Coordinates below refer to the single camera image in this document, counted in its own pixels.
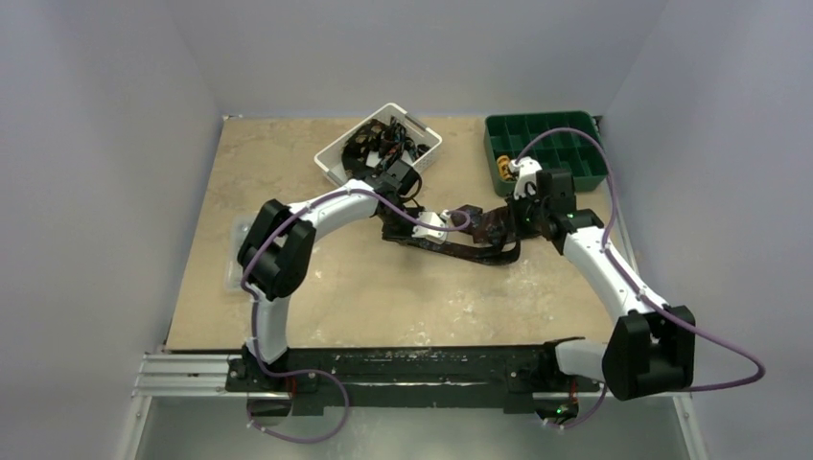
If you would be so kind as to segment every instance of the white plastic basket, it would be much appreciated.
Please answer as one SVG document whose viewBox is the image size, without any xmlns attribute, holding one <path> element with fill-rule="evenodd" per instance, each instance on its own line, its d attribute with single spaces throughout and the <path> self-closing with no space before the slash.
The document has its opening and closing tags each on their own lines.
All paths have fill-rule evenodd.
<svg viewBox="0 0 813 460">
<path fill-rule="evenodd" d="M 344 144 L 350 139 L 350 136 L 352 136 L 354 132 L 371 119 L 375 118 L 376 120 L 389 124 L 391 117 L 395 117 L 406 127 L 408 136 L 415 141 L 415 144 L 426 144 L 430 148 L 426 153 L 421 155 L 414 164 L 412 160 L 406 156 L 403 157 L 404 161 L 419 173 L 422 173 L 434 163 L 437 159 L 437 148 L 440 147 L 443 139 L 436 132 L 431 130 L 430 127 L 421 123 L 396 103 L 388 103 L 365 118 L 358 125 L 353 126 L 353 128 L 345 132 L 343 136 L 336 139 L 331 145 L 314 156 L 314 162 L 325 174 L 325 177 L 337 186 L 344 185 L 348 179 L 344 168 L 341 166 L 341 151 L 344 149 Z"/>
</svg>

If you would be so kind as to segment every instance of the black mounting bracket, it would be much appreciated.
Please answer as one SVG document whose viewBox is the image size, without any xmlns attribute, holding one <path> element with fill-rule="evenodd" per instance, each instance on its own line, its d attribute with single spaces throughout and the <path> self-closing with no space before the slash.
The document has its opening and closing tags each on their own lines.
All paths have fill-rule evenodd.
<svg viewBox="0 0 813 460">
<path fill-rule="evenodd" d="M 319 369 L 330 373 L 344 383 L 351 405 L 358 407 L 495 408 L 506 414 L 533 413 L 546 410 L 551 399 L 534 394 L 567 393 L 574 379 L 549 373 L 553 346 L 294 348 L 268 367 L 275 372 Z M 598 390 L 588 379 L 576 381 L 579 391 Z M 229 360 L 228 392 L 285 392 L 294 386 L 292 415 L 321 415 L 325 407 L 343 405 L 336 385 L 320 375 L 300 375 L 295 385 L 287 385 L 284 379 L 263 374 L 246 347 L 241 357 Z"/>
<path fill-rule="evenodd" d="M 237 262 L 243 270 L 271 233 L 290 216 L 289 207 L 276 199 L 263 205 L 237 253 Z M 248 276 L 248 282 L 257 285 L 268 300 L 291 295 L 305 280 L 316 230 L 310 222 L 299 219 L 280 237 L 285 237 L 282 245 L 272 243 Z"/>
<path fill-rule="evenodd" d="M 665 309 L 694 325 L 688 308 Z M 694 378 L 694 340 L 654 311 L 618 318 L 601 360 L 607 386 L 620 401 L 687 388 Z"/>
<path fill-rule="evenodd" d="M 553 243 L 559 254 L 565 253 L 565 238 L 579 228 L 604 227 L 592 209 L 576 209 L 573 174 L 568 170 L 542 170 L 536 173 L 538 197 L 542 201 L 535 215 L 541 234 Z"/>
</svg>

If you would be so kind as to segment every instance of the gray floor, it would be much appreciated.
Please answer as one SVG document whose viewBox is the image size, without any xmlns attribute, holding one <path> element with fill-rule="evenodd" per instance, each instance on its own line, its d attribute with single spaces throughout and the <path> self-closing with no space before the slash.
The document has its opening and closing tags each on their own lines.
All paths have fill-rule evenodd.
<svg viewBox="0 0 813 460">
<path fill-rule="evenodd" d="M 583 410 L 592 401 L 582 398 Z M 354 408 L 333 439 L 313 446 L 279 441 L 245 427 L 244 400 L 154 399 L 139 459 L 687 459 L 671 398 L 607 400 L 592 420 L 565 433 L 536 416 L 491 409 Z M 340 416 L 285 420 L 287 434 L 325 432 Z"/>
</svg>

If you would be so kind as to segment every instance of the yellow object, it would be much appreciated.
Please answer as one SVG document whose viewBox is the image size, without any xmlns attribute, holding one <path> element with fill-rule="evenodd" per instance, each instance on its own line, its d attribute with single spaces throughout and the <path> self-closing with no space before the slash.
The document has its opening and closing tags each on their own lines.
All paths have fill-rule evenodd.
<svg viewBox="0 0 813 460">
<path fill-rule="evenodd" d="M 508 155 L 503 155 L 497 159 L 497 166 L 499 167 L 499 176 L 502 177 L 502 180 L 514 180 L 514 176 L 511 175 L 511 170 L 508 169 L 508 163 L 511 162 L 511 159 L 508 158 Z"/>
</svg>

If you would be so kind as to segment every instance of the white side panel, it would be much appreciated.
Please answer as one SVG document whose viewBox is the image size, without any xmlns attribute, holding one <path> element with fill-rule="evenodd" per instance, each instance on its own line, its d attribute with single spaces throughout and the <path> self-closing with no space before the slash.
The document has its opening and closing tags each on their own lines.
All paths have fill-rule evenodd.
<svg viewBox="0 0 813 460">
<path fill-rule="evenodd" d="M 810 458 L 813 2 L 674 0 L 602 121 L 641 275 L 764 360 L 693 395 L 710 457 Z M 695 380 L 750 375 L 697 341 Z"/>
<path fill-rule="evenodd" d="M 601 114 L 666 0 L 169 4 L 227 113 L 366 116 Z"/>
<path fill-rule="evenodd" d="M 221 120 L 163 1 L 0 3 L 0 458 L 109 459 Z"/>
<path fill-rule="evenodd" d="M 688 456 L 670 397 L 608 397 L 593 419 L 564 435 L 543 429 L 533 413 L 353 407 L 335 438 L 312 446 L 245 429 L 241 398 L 156 400 L 139 460 L 701 460 Z M 595 400 L 595 393 L 580 394 L 582 412 Z M 342 410 L 326 407 L 323 417 L 297 417 L 285 427 L 323 433 Z"/>
</svg>

